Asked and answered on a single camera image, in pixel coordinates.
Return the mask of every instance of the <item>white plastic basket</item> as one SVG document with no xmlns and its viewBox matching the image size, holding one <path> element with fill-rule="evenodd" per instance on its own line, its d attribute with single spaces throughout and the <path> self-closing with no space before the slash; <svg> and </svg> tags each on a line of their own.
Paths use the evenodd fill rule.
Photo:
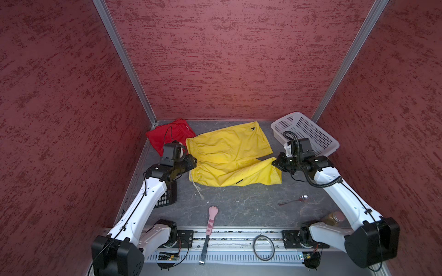
<svg viewBox="0 0 442 276">
<path fill-rule="evenodd" d="M 309 138 L 316 156 L 329 156 L 339 148 L 339 143 L 312 120 L 301 112 L 293 112 L 271 124 L 273 135 L 281 144 L 288 140 L 282 135 L 284 131 L 294 132 L 298 138 Z"/>
</svg>

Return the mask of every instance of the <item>metal spoon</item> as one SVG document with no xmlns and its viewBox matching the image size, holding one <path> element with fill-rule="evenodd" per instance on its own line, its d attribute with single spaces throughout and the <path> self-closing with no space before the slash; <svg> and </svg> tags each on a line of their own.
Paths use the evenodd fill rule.
<svg viewBox="0 0 442 276">
<path fill-rule="evenodd" d="M 285 204 L 293 202 L 293 201 L 307 202 L 308 200 L 309 200 L 309 196 L 308 195 L 302 195 L 298 199 L 287 201 L 287 202 L 280 202 L 280 203 L 278 203 L 278 205 L 282 206 L 282 205 L 285 205 Z"/>
</svg>

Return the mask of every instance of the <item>folded red garment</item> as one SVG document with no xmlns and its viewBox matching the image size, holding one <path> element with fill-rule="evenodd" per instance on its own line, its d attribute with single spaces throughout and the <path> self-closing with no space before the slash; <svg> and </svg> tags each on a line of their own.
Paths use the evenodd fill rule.
<svg viewBox="0 0 442 276">
<path fill-rule="evenodd" d="M 146 136 L 152 147 L 163 156 L 164 144 L 174 140 L 186 146 L 186 139 L 195 137 L 195 133 L 186 122 L 186 120 L 178 118 L 175 122 L 167 125 L 160 125 L 154 130 L 146 132 Z"/>
</svg>

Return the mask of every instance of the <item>pink handle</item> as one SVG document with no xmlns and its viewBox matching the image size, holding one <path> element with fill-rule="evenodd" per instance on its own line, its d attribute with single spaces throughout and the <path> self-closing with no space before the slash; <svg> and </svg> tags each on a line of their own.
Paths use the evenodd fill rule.
<svg viewBox="0 0 442 276">
<path fill-rule="evenodd" d="M 215 222 L 215 216 L 218 213 L 218 208 L 212 206 L 209 208 L 209 222 L 207 223 L 206 235 L 212 234 L 213 223 Z"/>
</svg>

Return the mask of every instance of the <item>yellow shorts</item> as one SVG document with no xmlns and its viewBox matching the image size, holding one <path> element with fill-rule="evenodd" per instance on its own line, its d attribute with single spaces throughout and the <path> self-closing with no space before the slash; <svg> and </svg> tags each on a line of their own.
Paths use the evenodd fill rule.
<svg viewBox="0 0 442 276">
<path fill-rule="evenodd" d="M 199 184 L 212 187 L 281 184 L 281 171 L 271 164 L 276 158 L 256 159 L 273 153 L 258 122 L 188 138 L 186 145 L 198 161 L 191 174 Z"/>
</svg>

